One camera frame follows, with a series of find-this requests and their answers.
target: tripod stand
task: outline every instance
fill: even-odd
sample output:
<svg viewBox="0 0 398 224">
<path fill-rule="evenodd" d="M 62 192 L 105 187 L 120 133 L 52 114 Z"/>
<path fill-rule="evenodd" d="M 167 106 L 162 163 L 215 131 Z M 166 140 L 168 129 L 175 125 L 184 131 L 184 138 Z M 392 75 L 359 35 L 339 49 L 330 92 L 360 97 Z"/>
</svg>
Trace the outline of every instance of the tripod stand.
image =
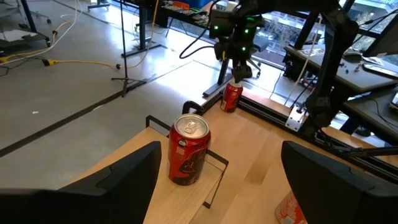
<svg viewBox="0 0 398 224">
<path fill-rule="evenodd" d="M 123 21 L 123 0 L 120 0 L 120 15 L 121 15 L 121 23 L 122 23 L 122 40 L 123 40 L 123 54 L 126 55 L 126 41 L 124 37 L 124 21 Z M 111 80 L 121 80 L 123 81 L 123 90 L 122 90 L 122 97 L 126 96 L 126 93 L 145 84 L 145 81 L 142 80 L 135 80 L 132 78 L 129 78 L 128 75 L 128 67 L 127 67 L 127 58 L 123 57 L 124 59 L 124 78 L 111 78 Z M 116 65 L 117 69 L 120 69 L 121 66 L 119 64 Z"/>
</svg>

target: metal stand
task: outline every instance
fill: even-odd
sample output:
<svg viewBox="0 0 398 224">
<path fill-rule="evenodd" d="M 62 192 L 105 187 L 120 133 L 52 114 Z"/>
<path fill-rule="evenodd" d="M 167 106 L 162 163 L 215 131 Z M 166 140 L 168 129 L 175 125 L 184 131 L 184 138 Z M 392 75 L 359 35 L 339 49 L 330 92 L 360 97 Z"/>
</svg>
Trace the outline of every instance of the metal stand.
<svg viewBox="0 0 398 224">
<path fill-rule="evenodd" d="M 126 54 L 126 39 L 124 37 L 124 20 L 123 20 L 123 4 L 120 1 L 120 15 L 122 21 L 122 39 L 123 39 L 123 53 Z M 124 78 L 112 78 L 111 80 L 122 80 L 123 81 L 123 90 L 122 90 L 122 97 L 126 96 L 126 93 L 145 84 L 145 81 L 135 80 L 129 78 L 128 75 L 128 68 L 127 68 L 127 59 L 124 58 Z M 132 86 L 127 87 L 128 84 L 135 82 Z"/>
<path fill-rule="evenodd" d="M 141 52 L 144 52 L 148 50 L 146 46 L 146 42 L 150 41 L 149 38 L 145 38 L 145 24 L 147 20 L 147 9 L 143 8 L 142 6 L 139 7 L 139 47 L 137 49 L 134 49 L 132 51 L 126 52 L 124 51 L 123 54 L 121 55 L 122 57 L 130 57 L 135 54 L 139 54 Z M 151 43 L 149 49 L 154 49 L 156 47 L 160 47 L 161 45 L 153 42 Z"/>
<path fill-rule="evenodd" d="M 204 97 L 209 97 L 213 93 L 215 93 L 221 86 L 225 85 L 232 79 L 232 74 L 226 74 L 228 69 L 229 59 L 223 61 L 221 66 L 220 74 L 218 75 L 218 81 L 216 84 L 212 85 L 209 89 L 203 92 Z"/>
<path fill-rule="evenodd" d="M 109 10 L 110 3 L 108 3 L 106 0 L 97 0 L 97 4 L 96 5 L 87 6 L 87 11 L 90 12 L 90 9 L 94 9 L 94 8 L 98 8 L 98 7 L 106 7 L 106 9 Z"/>
</svg>

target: wire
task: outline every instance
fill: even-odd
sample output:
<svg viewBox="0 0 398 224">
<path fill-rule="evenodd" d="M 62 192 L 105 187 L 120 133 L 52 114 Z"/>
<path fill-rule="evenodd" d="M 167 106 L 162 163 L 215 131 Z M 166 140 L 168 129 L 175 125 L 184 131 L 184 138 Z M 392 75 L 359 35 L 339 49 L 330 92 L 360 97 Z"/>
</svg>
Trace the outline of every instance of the wire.
<svg viewBox="0 0 398 224">
<path fill-rule="evenodd" d="M 397 125 L 395 125 L 395 124 L 389 122 L 388 120 L 386 120 L 385 118 L 383 118 L 383 116 L 381 116 L 380 110 L 379 110 L 379 103 L 378 103 L 375 99 L 370 98 L 370 97 L 368 97 L 368 96 L 364 96 L 364 95 L 362 95 L 362 96 L 365 97 L 365 98 L 367 98 L 367 99 L 369 99 L 369 100 L 372 100 L 373 102 L 375 102 L 375 104 L 376 104 L 376 109 L 377 109 L 377 115 L 378 115 L 384 122 L 386 122 L 386 124 L 388 124 L 388 126 L 390 126 L 390 128 L 394 129 L 391 125 L 393 125 L 394 127 L 398 128 Z"/>
<path fill-rule="evenodd" d="M 189 45 L 180 53 L 180 56 L 179 56 L 180 59 L 185 59 L 185 58 L 189 57 L 189 56 L 183 57 L 182 55 L 183 55 L 194 43 L 196 43 L 196 41 L 198 41 L 201 37 L 203 37 L 203 35 L 205 35 L 205 32 L 206 32 L 207 28 L 208 28 L 209 25 L 210 25 L 211 12 L 213 11 L 213 6 L 215 6 L 215 4 L 218 3 L 219 1 L 221 1 L 221 0 L 215 0 L 215 1 L 211 4 L 206 28 L 204 28 L 204 29 L 203 29 L 203 32 L 202 32 L 191 44 L 189 44 Z"/>
<path fill-rule="evenodd" d="M 89 63 L 89 64 L 96 64 L 96 65 L 104 65 L 111 68 L 115 68 L 114 65 L 106 62 L 96 62 L 96 61 L 84 61 L 84 60 L 53 60 L 55 63 Z"/>
<path fill-rule="evenodd" d="M 300 99 L 301 95 L 303 95 L 303 93 L 305 92 L 305 90 L 307 90 L 309 88 L 310 85 L 312 85 L 312 83 L 317 79 L 318 77 L 313 78 L 310 83 L 307 84 L 307 86 L 303 89 L 303 91 L 298 95 L 298 97 L 294 100 L 294 102 L 292 103 L 292 106 L 290 108 L 293 109 L 294 104 Z"/>
<path fill-rule="evenodd" d="M 154 11 L 154 18 L 153 18 L 153 20 L 152 20 L 152 30 L 151 30 L 151 32 L 150 32 L 150 39 L 149 39 L 149 43 L 148 43 L 148 46 L 147 46 L 147 50 L 145 51 L 145 55 L 141 58 L 141 61 L 140 61 L 140 62 L 138 62 L 136 65 L 130 66 L 130 67 L 128 67 L 128 68 L 135 68 L 135 67 L 137 67 L 137 66 L 140 65 L 140 64 L 145 60 L 145 58 L 147 57 L 148 51 L 149 51 L 149 49 L 150 49 L 150 46 L 152 45 L 152 38 L 153 38 L 153 36 L 154 36 L 155 21 L 156 21 L 157 8 L 158 8 L 158 5 L 159 5 L 159 1 L 160 1 L 160 0 L 156 0 L 155 11 Z"/>
<path fill-rule="evenodd" d="M 380 20 L 378 20 L 375 24 L 373 24 L 364 34 L 362 34 L 360 37 L 358 37 L 356 40 L 354 40 L 353 44 L 357 43 L 360 39 L 362 39 L 362 37 L 365 36 L 366 33 L 368 33 L 369 31 L 371 31 L 375 26 L 377 26 L 381 21 L 383 21 L 385 18 L 389 17 L 391 14 L 393 13 L 397 13 L 398 9 L 396 9 L 395 11 L 390 12 L 389 14 L 387 14 L 386 16 L 382 17 Z"/>
<path fill-rule="evenodd" d="M 5 68 L 5 69 L 6 69 L 5 73 L 2 74 L 2 75 L 0 75 L 0 78 L 1 78 L 1 77 L 5 77 L 6 75 L 8 75 L 10 70 L 12 70 L 12 69 L 14 69 L 14 68 L 17 68 L 17 67 L 20 67 L 21 65 L 25 64 L 26 62 L 28 62 L 28 61 L 30 61 L 30 60 L 35 60 L 35 59 L 36 59 L 36 60 L 42 60 L 42 59 L 44 59 L 44 58 L 43 58 L 43 57 L 29 57 L 29 58 L 26 58 L 26 60 L 24 60 L 23 62 L 19 63 L 18 65 L 15 65 L 15 66 L 13 66 L 13 67 L 1 66 L 1 65 L 0 65 L 0 68 Z"/>
<path fill-rule="evenodd" d="M 371 23 L 373 23 L 374 21 L 379 20 L 379 19 L 385 19 L 386 17 L 389 17 L 390 15 L 392 15 L 392 14 L 394 14 L 394 13 L 397 13 L 397 12 L 398 12 L 398 9 L 393 10 L 392 12 L 388 13 L 388 14 L 385 15 L 385 16 L 381 16 L 381 17 L 378 17 L 378 18 L 376 18 L 376 19 L 370 19 L 370 20 L 368 20 L 368 21 L 366 21 L 366 22 L 360 24 L 359 26 L 371 24 Z"/>
<path fill-rule="evenodd" d="M 198 49 L 194 50 L 193 52 L 189 53 L 188 55 L 182 57 L 181 59 L 185 59 L 187 57 L 190 57 L 191 55 L 193 55 L 194 53 L 198 52 L 201 49 L 206 49 L 206 48 L 214 48 L 214 46 L 203 46 L 203 47 L 199 47 Z"/>
<path fill-rule="evenodd" d="M 308 53 L 307 59 L 305 60 L 305 63 L 304 63 L 303 68 L 301 69 L 300 75 L 298 76 L 297 81 L 294 83 L 294 86 L 293 86 L 293 88 L 292 88 L 292 91 L 289 93 L 289 95 L 288 95 L 288 97 L 287 97 L 287 99 L 286 99 L 286 101 L 285 101 L 285 103 L 284 103 L 284 106 L 286 105 L 286 103 L 287 103 L 288 100 L 290 99 L 290 96 L 292 96 L 292 93 L 293 93 L 294 90 L 296 89 L 297 84 L 299 83 L 299 81 L 301 80 L 301 77 L 302 77 L 303 74 L 304 74 L 305 67 L 307 66 L 307 63 L 308 63 L 308 61 L 310 60 L 310 57 L 311 57 L 311 54 L 312 54 L 312 50 L 313 50 L 313 46 L 315 45 L 315 39 L 317 38 L 317 35 L 316 35 L 316 34 L 317 34 L 318 31 L 319 31 L 319 27 L 321 27 L 321 23 L 322 23 L 322 18 L 319 18 L 319 22 L 318 22 L 318 25 L 319 25 L 319 26 L 318 26 L 318 28 L 317 28 L 317 31 L 315 31 L 315 35 L 313 36 L 313 40 L 312 40 L 312 45 L 311 45 L 310 52 Z"/>
<path fill-rule="evenodd" d="M 271 93 L 271 95 L 269 96 L 270 99 L 271 99 L 272 95 L 273 95 L 274 92 L 275 92 L 276 84 L 278 84 L 279 79 L 280 79 L 280 76 L 282 75 L 282 72 L 285 70 L 285 68 L 286 68 L 286 65 L 285 65 L 285 67 L 279 72 L 279 76 L 278 76 L 278 79 L 277 79 L 276 82 L 275 82 L 274 89 L 272 90 L 272 93 Z"/>
<path fill-rule="evenodd" d="M 83 7 L 81 6 L 80 0 L 75 0 L 75 19 L 73 20 L 72 25 L 61 35 L 61 37 L 60 37 L 57 41 L 54 41 L 54 43 L 53 43 L 49 48 L 42 49 L 42 50 L 35 50 L 35 51 L 33 51 L 33 52 L 26 52 L 26 53 L 17 54 L 17 55 L 11 55 L 11 56 L 9 56 L 9 57 L 11 58 L 11 57 L 17 57 L 17 56 L 29 55 L 29 54 L 33 54 L 33 55 L 30 55 L 30 56 L 28 56 L 28 57 L 35 57 L 35 56 L 38 56 L 38 55 L 40 55 L 40 54 L 44 54 L 44 53 L 48 52 L 49 50 L 53 49 L 53 48 L 55 47 L 55 45 L 58 43 L 58 41 L 60 41 L 60 40 L 65 36 L 65 34 L 67 34 L 68 31 L 75 25 L 76 20 L 77 20 L 77 17 L 78 17 L 78 15 L 77 15 L 77 12 L 78 12 L 77 4 L 78 4 L 78 3 L 79 3 L 79 6 L 80 6 L 80 15 L 82 14 L 82 12 L 83 12 Z M 68 24 L 69 22 L 71 22 L 71 21 L 64 22 L 64 23 L 61 24 L 57 29 L 61 28 L 61 27 L 64 26 L 65 24 Z M 5 64 L 8 64 L 8 63 L 12 63 L 12 62 L 17 62 L 17 61 L 22 60 L 22 59 L 24 59 L 24 58 L 18 58 L 18 59 L 9 61 L 9 62 L 4 62 L 4 63 L 2 63 L 2 64 L 0 64 L 0 65 L 5 65 Z"/>
</svg>

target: electronic equipment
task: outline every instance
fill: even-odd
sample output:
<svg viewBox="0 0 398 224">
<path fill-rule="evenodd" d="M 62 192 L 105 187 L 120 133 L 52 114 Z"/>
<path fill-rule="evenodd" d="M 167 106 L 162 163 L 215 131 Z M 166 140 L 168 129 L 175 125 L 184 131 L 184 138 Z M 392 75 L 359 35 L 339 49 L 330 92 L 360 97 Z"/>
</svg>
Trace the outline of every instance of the electronic equipment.
<svg viewBox="0 0 398 224">
<path fill-rule="evenodd" d="M 372 72 L 387 78 L 391 78 L 394 80 L 398 80 L 398 73 L 385 69 L 385 68 L 381 68 L 381 67 L 377 67 L 375 65 L 371 65 L 368 63 L 364 63 L 362 64 L 363 70 L 367 71 L 367 72 Z"/>
<path fill-rule="evenodd" d="M 398 16 L 384 28 L 380 36 L 363 53 L 364 57 L 377 57 L 398 54 Z"/>
<path fill-rule="evenodd" d="M 390 107 L 394 110 L 398 110 L 398 93 L 394 96 L 390 103 Z"/>
<path fill-rule="evenodd" d="M 313 137 L 320 128 L 330 125 L 335 114 L 330 104 L 330 91 L 345 50 L 353 44 L 359 25 L 352 21 L 337 0 L 240 0 L 232 12 L 211 7 L 210 38 L 218 38 L 214 46 L 217 59 L 232 59 L 236 82 L 252 77 L 246 64 L 257 27 L 264 25 L 261 14 L 271 11 L 317 11 L 325 21 L 325 54 L 318 74 L 318 85 L 305 101 L 309 113 L 300 131 Z"/>
<path fill-rule="evenodd" d="M 398 186 L 290 141 L 281 158 L 308 223 L 398 223 Z"/>
<path fill-rule="evenodd" d="M 142 223 L 157 182 L 154 141 L 60 190 L 1 189 L 0 223 Z"/>
</svg>

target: black cable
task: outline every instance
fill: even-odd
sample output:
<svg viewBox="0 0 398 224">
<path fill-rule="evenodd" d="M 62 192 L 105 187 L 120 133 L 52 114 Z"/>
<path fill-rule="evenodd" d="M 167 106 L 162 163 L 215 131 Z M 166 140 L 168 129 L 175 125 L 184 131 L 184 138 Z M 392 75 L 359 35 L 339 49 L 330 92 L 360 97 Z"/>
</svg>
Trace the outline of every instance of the black cable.
<svg viewBox="0 0 398 224">
<path fill-rule="evenodd" d="M 278 79 L 277 79 L 276 82 L 275 82 L 274 89 L 272 90 L 271 95 L 269 96 L 270 99 L 271 99 L 272 95 L 273 95 L 274 92 L 275 92 L 276 84 L 278 84 L 279 79 L 280 79 L 280 76 L 282 75 L 282 72 L 285 70 L 285 68 L 286 68 L 286 65 L 285 65 L 285 66 L 283 67 L 283 69 L 279 72 L 279 77 L 278 77 Z"/>
<path fill-rule="evenodd" d="M 383 17 L 382 19 L 378 20 L 375 24 L 373 24 L 366 32 L 368 33 L 370 30 L 372 30 L 375 26 L 377 26 L 381 21 L 383 21 L 385 18 L 387 18 L 388 16 L 390 16 L 392 13 L 390 12 L 386 17 Z M 357 43 L 363 36 L 365 36 L 365 34 L 362 34 L 360 37 L 358 37 L 352 45 L 354 45 L 355 43 Z"/>
<path fill-rule="evenodd" d="M 388 14 L 385 15 L 385 16 L 381 16 L 381 17 L 378 17 L 378 18 L 375 18 L 375 19 L 370 19 L 370 20 L 368 20 L 368 21 L 366 21 L 366 22 L 360 24 L 359 26 L 371 24 L 371 23 L 373 23 L 373 22 L 376 21 L 376 20 L 384 19 L 384 18 L 389 17 L 390 15 L 392 15 L 392 14 L 394 14 L 394 13 L 397 13 L 397 12 L 398 12 L 398 9 L 396 9 L 396 10 L 394 10 L 394 11 L 388 13 Z"/>
<path fill-rule="evenodd" d="M 388 124 L 388 126 L 390 126 L 390 128 L 394 129 L 391 125 L 393 125 L 394 127 L 398 128 L 397 125 L 395 125 L 395 124 L 389 122 L 388 120 L 386 120 L 385 118 L 383 118 L 383 116 L 381 116 L 380 111 L 379 111 L 379 103 L 378 103 L 375 99 L 370 98 L 370 97 L 368 97 L 368 96 L 363 96 L 363 97 L 365 97 L 365 98 L 367 98 L 367 99 L 369 99 L 369 100 L 372 100 L 373 102 L 376 103 L 377 115 L 378 115 L 384 122 L 386 122 L 386 124 Z"/>
<path fill-rule="evenodd" d="M 305 90 L 307 90 L 307 89 L 309 88 L 309 86 L 312 85 L 312 83 L 313 83 L 313 81 L 314 81 L 315 79 L 318 79 L 318 77 L 315 77 L 315 78 L 313 78 L 313 79 L 311 80 L 311 82 L 304 88 L 304 90 L 303 90 L 303 91 L 298 95 L 298 97 L 294 100 L 294 102 L 293 102 L 293 104 L 292 104 L 292 106 L 291 106 L 290 108 L 293 108 L 293 107 L 294 107 L 294 104 L 297 102 L 297 100 L 299 100 L 299 98 L 300 98 L 301 95 L 305 92 Z"/>
<path fill-rule="evenodd" d="M 193 55 L 194 53 L 198 52 L 199 50 L 205 49 L 205 48 L 214 48 L 214 46 L 203 46 L 203 47 L 199 47 L 198 49 L 194 50 L 193 52 L 191 52 L 191 53 L 188 54 L 187 56 L 180 57 L 180 59 L 186 59 L 187 57 L 190 57 L 191 55 Z"/>
<path fill-rule="evenodd" d="M 180 59 L 185 59 L 185 58 L 187 58 L 187 57 L 189 57 L 189 56 L 182 56 L 194 43 L 196 43 L 196 41 L 198 41 L 201 37 L 203 37 L 203 35 L 205 35 L 205 32 L 206 32 L 206 30 L 207 30 L 207 28 L 209 27 L 209 25 L 210 25 L 210 19 L 211 19 L 211 12 L 213 11 L 213 6 L 216 4 L 216 3 L 218 3 L 219 1 L 221 1 L 221 0 L 215 0 L 212 4 L 211 4 L 211 6 L 210 6 L 210 12 L 209 12 L 209 16 L 208 16 L 208 21 L 207 21 L 207 25 L 206 25 L 206 27 L 203 29 L 203 32 L 191 43 L 191 44 L 189 44 L 181 53 L 180 53 Z"/>
<path fill-rule="evenodd" d="M 21 65 L 25 64 L 26 62 L 28 62 L 28 61 L 30 61 L 30 60 L 43 60 L 43 59 L 45 59 L 45 58 L 43 58 L 43 57 L 23 57 L 23 56 L 19 56 L 19 55 L 18 55 L 18 57 L 20 57 L 20 58 L 25 58 L 25 60 L 23 60 L 21 63 L 15 65 L 15 66 L 13 66 L 13 67 L 8 67 L 8 66 L 0 65 L 0 68 L 5 68 L 5 69 L 6 69 L 6 71 L 4 72 L 4 74 L 0 75 L 0 78 L 1 78 L 1 77 L 5 77 L 6 75 L 8 75 L 10 70 L 12 70 L 12 69 L 14 69 L 14 68 L 17 68 L 17 67 L 20 67 Z"/>
</svg>

